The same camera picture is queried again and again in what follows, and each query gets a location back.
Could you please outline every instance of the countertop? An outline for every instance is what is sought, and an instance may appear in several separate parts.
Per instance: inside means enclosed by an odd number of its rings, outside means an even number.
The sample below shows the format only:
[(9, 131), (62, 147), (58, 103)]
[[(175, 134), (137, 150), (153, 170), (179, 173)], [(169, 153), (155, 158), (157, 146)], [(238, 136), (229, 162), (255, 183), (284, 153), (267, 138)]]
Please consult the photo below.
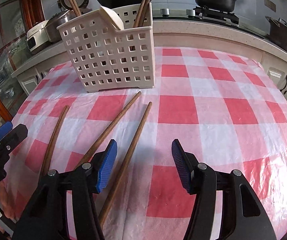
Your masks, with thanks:
[[(155, 20), (153, 22), (153, 33), (155, 34), (191, 34), (200, 36), (209, 36), (212, 38), (225, 39), (233, 42), (239, 42), (251, 46), (253, 48), (270, 53), (287, 62), (287, 52), (271, 41), (257, 38), (254, 35), (229, 28), (227, 26), (203, 23), (196, 21), (180, 21), (180, 20)], [(55, 55), (65, 52), (66, 49), (62, 41), (50, 45), (38, 54), (31, 57), (22, 64), (15, 72), (11, 74), (16, 77), (34, 65)]]

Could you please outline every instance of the pot handle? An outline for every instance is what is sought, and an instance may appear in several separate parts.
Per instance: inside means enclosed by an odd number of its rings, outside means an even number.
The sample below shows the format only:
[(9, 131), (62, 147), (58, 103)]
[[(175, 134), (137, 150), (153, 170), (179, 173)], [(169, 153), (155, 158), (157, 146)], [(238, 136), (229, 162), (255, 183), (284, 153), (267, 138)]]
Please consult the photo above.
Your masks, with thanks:
[(287, 22), (284, 19), (279, 18), (278, 22), (281, 23), (281, 21), (285, 22), (285, 25), (287, 26)]

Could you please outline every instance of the blue gripper pad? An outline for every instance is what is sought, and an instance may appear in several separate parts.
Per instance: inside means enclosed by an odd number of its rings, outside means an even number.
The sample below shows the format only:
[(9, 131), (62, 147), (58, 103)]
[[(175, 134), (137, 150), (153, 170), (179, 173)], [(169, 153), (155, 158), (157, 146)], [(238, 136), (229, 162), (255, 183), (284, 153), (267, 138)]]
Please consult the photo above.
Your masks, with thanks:
[(0, 126), (0, 140), (12, 130), (12, 123), (10, 121), (6, 122)]
[(186, 157), (186, 153), (181, 147), (178, 139), (175, 139), (171, 144), (171, 152), (174, 163), (180, 177), (181, 184), (188, 193), (191, 192), (191, 173), (193, 168)]
[(113, 139), (110, 140), (105, 150), (106, 155), (98, 171), (98, 182), (96, 184), (98, 193), (100, 193), (108, 184), (113, 164), (117, 156), (117, 148), (117, 142)]

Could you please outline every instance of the table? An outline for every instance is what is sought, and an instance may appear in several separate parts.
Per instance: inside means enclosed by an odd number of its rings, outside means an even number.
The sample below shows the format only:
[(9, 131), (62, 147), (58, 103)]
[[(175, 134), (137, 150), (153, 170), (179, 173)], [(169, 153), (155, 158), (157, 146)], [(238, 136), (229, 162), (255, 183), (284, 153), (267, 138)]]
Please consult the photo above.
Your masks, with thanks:
[[(178, 239), (186, 231), (195, 196), (183, 189), (171, 155), (178, 138), (187, 152), (217, 171), (241, 170), (272, 222), (277, 238), (287, 231), (287, 101), (248, 58), (194, 48), (156, 47), (156, 85), (121, 119), (111, 138), (118, 143), (115, 176), (149, 101), (148, 120), (118, 199), (103, 231), (106, 239)], [(139, 89), (86, 93), (71, 62), (56, 66), (23, 103), (13, 125), (28, 137), (6, 164), (6, 185), (19, 217), (37, 186), (45, 150), (65, 105), (51, 169), (70, 171)], [(109, 191), (97, 196), (98, 211)], [(222, 197), (218, 192), (217, 199)], [(69, 228), (75, 232), (71, 194)], [(217, 201), (212, 239), (221, 220)]]

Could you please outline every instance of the square hole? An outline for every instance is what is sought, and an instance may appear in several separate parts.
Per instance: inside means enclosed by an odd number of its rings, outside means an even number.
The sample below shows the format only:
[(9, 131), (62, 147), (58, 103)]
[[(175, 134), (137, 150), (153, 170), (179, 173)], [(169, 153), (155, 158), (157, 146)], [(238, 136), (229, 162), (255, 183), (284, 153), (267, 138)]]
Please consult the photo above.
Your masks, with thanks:
[(122, 38), (121, 37), (115, 37), (116, 42), (122, 42)]
[(146, 34), (145, 33), (139, 33), (139, 39), (145, 39), (146, 38)]

